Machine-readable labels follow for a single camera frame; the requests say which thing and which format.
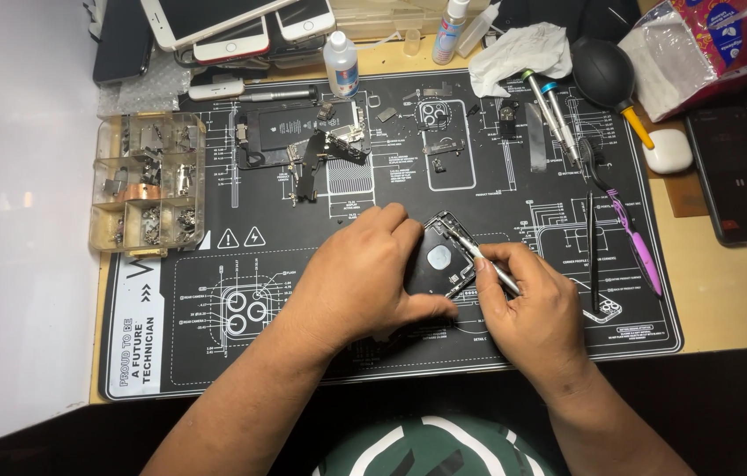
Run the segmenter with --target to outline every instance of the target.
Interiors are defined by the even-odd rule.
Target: left hand
[[[337,353],[353,341],[431,316],[458,315],[440,295],[409,296],[405,265],[423,235],[398,203],[368,208],[317,250],[277,320]]]

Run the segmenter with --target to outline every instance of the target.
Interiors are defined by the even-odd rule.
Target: black repair mat
[[[452,96],[422,95],[424,89],[441,88],[443,81],[452,86]],[[332,98],[325,81],[248,89],[283,91],[312,82],[323,98]],[[508,80],[506,88],[513,99],[534,100],[520,80]],[[576,134],[602,148],[606,165],[600,168],[601,177],[621,191],[654,251],[663,300],[643,280],[608,198],[570,167],[546,128],[547,172],[530,172],[525,108],[516,114],[523,139],[502,141],[497,132],[502,100],[477,99],[466,71],[366,76],[360,89],[355,100],[372,138],[371,155],[364,164],[330,160],[316,176],[316,202],[296,207],[289,199],[293,178],[287,167],[234,166],[241,155],[233,142],[234,118],[243,110],[281,104],[182,104],[208,127],[207,237],[200,249],[172,250],[162,260],[113,257],[104,312],[102,395],[129,399],[205,390],[282,309],[317,247],[366,208],[391,201],[403,203],[421,222],[447,209],[479,242],[527,243],[579,285],[588,310],[585,202],[587,191],[594,189],[604,311],[586,318],[588,351],[599,359],[679,351],[681,331],[639,142],[631,139],[620,116],[579,99],[571,84],[559,88]],[[467,116],[475,104],[479,112]],[[386,108],[398,114],[382,123],[377,115]],[[314,125],[316,112],[314,108],[310,119],[289,115],[269,129],[295,137]],[[446,115],[446,130],[437,119],[427,120],[429,114]],[[420,120],[432,124],[430,130],[419,131]],[[329,125],[340,127],[344,121],[334,119]],[[447,168],[436,174],[421,151],[424,141],[461,138],[465,149],[459,155],[435,156]],[[424,323],[401,330],[388,342],[356,342],[336,358],[325,381],[507,367],[483,323],[476,288],[468,286],[454,300],[461,309],[456,322]]]

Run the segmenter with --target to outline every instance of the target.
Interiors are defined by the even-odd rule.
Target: white plastic bottle
[[[447,4],[447,10],[441,17],[441,27],[435,37],[435,46],[431,49],[431,60],[435,63],[447,64],[453,60],[455,45],[467,21],[467,5],[470,2],[471,0],[450,0]]]
[[[462,58],[467,58],[476,44],[487,34],[491,25],[494,24],[494,20],[499,15],[499,5],[502,2],[497,2],[493,5],[489,5],[485,8],[485,11],[479,14],[476,19],[471,22],[464,33],[461,35],[459,40],[459,46],[455,49],[455,52],[459,53]]]
[[[353,97],[359,91],[359,55],[356,45],[342,31],[329,36],[323,47],[329,89],[337,97]]]

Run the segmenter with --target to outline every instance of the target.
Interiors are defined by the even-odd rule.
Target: forearm
[[[536,386],[574,476],[694,474],[592,362],[557,381]]]
[[[182,416],[142,474],[267,473],[332,356],[281,313]]]

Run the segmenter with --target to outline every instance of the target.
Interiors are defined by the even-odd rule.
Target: bubble wrap
[[[188,92],[191,70],[179,66],[171,52],[156,52],[144,76],[100,86],[97,116],[179,111],[180,94]]]

